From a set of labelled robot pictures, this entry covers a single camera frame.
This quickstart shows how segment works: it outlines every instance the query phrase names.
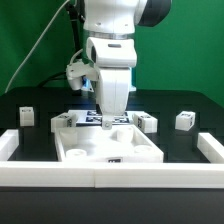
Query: black cable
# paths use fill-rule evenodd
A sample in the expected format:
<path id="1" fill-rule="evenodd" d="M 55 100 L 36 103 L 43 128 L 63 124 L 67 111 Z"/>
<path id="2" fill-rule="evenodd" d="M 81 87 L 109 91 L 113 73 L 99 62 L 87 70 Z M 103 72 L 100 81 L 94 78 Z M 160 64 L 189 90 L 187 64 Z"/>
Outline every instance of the black cable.
<path id="1" fill-rule="evenodd" d="M 75 7 L 70 3 L 68 3 L 65 6 L 65 8 L 70 17 L 72 31 L 73 31 L 73 40 L 74 40 L 76 51 L 78 51 L 81 49 L 80 39 L 79 39 L 79 28 L 78 28 L 79 13 L 75 9 Z"/>
<path id="2" fill-rule="evenodd" d="M 53 80 L 66 80 L 67 78 L 64 77 L 64 78 L 61 78 L 61 79 L 57 79 L 59 76 L 65 76 L 66 75 L 66 72 L 59 72 L 59 73 L 56 73 L 50 77 L 48 77 L 46 80 L 42 81 L 41 83 L 39 83 L 37 85 L 37 87 L 39 88 L 42 88 L 46 83 L 50 82 L 50 81 L 53 81 Z"/>

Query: white box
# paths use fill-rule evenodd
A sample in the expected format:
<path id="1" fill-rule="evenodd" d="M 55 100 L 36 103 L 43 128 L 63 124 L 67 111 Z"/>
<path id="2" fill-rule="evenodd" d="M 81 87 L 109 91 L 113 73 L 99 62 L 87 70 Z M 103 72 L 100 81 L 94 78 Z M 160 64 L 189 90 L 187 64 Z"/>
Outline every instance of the white box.
<path id="1" fill-rule="evenodd" d="M 224 163 L 224 146 L 210 133 L 199 133 L 197 147 L 211 163 Z"/>
<path id="2" fill-rule="evenodd" d="M 20 126 L 34 126 L 33 107 L 20 107 Z"/>
<path id="3" fill-rule="evenodd" d="M 138 127 L 144 133 L 157 132 L 158 120 L 145 112 L 134 113 L 133 121 L 135 126 Z"/>
<path id="4" fill-rule="evenodd" d="M 191 111 L 182 111 L 176 116 L 175 129 L 189 131 L 195 123 L 195 113 Z"/>
<path id="5" fill-rule="evenodd" d="M 62 113 L 51 119 L 51 132 L 55 132 L 57 128 L 74 127 L 76 126 L 76 115 Z"/>
<path id="6" fill-rule="evenodd" d="M 133 128 L 133 137 L 120 141 L 118 130 L 125 128 Z M 61 128 L 55 132 L 55 144 L 61 162 L 163 163 L 164 157 L 163 152 L 134 125 L 114 125 L 107 131 L 99 126 Z M 70 150 L 77 150 L 72 158 L 67 157 Z"/>

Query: cable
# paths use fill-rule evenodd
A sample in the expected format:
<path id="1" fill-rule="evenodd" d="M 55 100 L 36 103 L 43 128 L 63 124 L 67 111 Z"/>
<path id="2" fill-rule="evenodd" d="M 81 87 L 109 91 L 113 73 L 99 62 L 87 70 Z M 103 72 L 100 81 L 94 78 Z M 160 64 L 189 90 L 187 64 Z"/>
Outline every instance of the cable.
<path id="1" fill-rule="evenodd" d="M 71 58 L 71 60 L 70 60 L 70 64 L 72 64 L 73 61 L 75 60 L 75 58 L 76 58 L 79 54 L 81 54 L 82 52 L 83 52 L 83 49 L 77 51 L 77 52 L 72 56 L 72 58 Z"/>
<path id="2" fill-rule="evenodd" d="M 37 45 L 40 43 L 40 41 L 42 40 L 43 36 L 45 35 L 45 33 L 48 31 L 48 29 L 50 28 L 51 24 L 54 22 L 54 20 L 56 19 L 57 15 L 60 13 L 60 11 L 64 8 L 64 6 L 69 2 L 69 0 L 66 0 L 62 6 L 58 9 L 58 11 L 55 13 L 55 15 L 53 16 L 53 18 L 51 19 L 51 21 L 49 22 L 49 24 L 47 25 L 47 27 L 45 28 L 45 30 L 43 31 L 43 33 L 40 35 L 39 39 L 37 40 L 37 42 L 34 44 L 33 48 L 30 50 L 29 54 L 26 56 L 26 58 L 23 60 L 23 62 L 20 64 L 20 66 L 17 68 L 17 70 L 15 71 L 15 73 L 13 74 L 12 78 L 10 79 L 5 93 L 8 92 L 9 88 L 11 87 L 12 82 L 14 81 L 14 79 L 16 78 L 16 76 L 18 75 L 18 73 L 20 72 L 20 70 L 22 69 L 22 67 L 26 64 L 27 60 L 30 58 L 30 56 L 32 55 L 32 53 L 34 52 L 34 50 L 36 49 Z"/>
<path id="3" fill-rule="evenodd" d="M 57 79 L 59 76 L 65 76 L 66 75 L 66 72 L 59 72 L 59 73 L 56 73 L 55 75 L 52 75 L 50 77 L 48 77 L 46 80 L 42 81 L 41 83 L 38 84 L 37 87 L 41 88 L 43 87 L 46 83 L 52 81 L 52 80 L 66 80 L 67 78 L 64 77 L 64 78 L 61 78 L 61 79 Z"/>

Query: black sticker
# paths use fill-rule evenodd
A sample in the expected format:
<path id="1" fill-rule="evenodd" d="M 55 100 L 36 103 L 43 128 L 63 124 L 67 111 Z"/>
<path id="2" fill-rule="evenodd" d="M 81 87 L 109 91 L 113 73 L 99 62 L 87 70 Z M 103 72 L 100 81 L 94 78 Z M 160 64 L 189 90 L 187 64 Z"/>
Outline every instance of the black sticker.
<path id="1" fill-rule="evenodd" d="M 108 163 L 121 163 L 121 158 L 108 159 Z"/>

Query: small white block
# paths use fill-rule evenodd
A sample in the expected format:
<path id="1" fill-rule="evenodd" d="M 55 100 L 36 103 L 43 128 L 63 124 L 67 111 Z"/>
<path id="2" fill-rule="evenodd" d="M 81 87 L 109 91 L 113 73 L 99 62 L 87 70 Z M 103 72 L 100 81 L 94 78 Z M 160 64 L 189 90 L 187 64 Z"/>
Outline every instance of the small white block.
<path id="1" fill-rule="evenodd" d="M 51 132 L 55 132 L 56 128 L 74 127 L 76 126 L 76 115 L 63 113 L 51 119 Z"/>
<path id="2" fill-rule="evenodd" d="M 134 113 L 133 121 L 135 126 L 138 127 L 143 133 L 157 132 L 158 120 L 145 112 Z"/>
<path id="3" fill-rule="evenodd" d="M 20 107 L 20 126 L 34 126 L 33 107 Z"/>
<path id="4" fill-rule="evenodd" d="M 195 113 L 191 111 L 182 111 L 176 116 L 175 129 L 189 131 L 195 123 Z"/>
<path id="5" fill-rule="evenodd" d="M 224 163 L 224 146 L 210 133 L 199 133 L 197 147 L 211 163 Z"/>

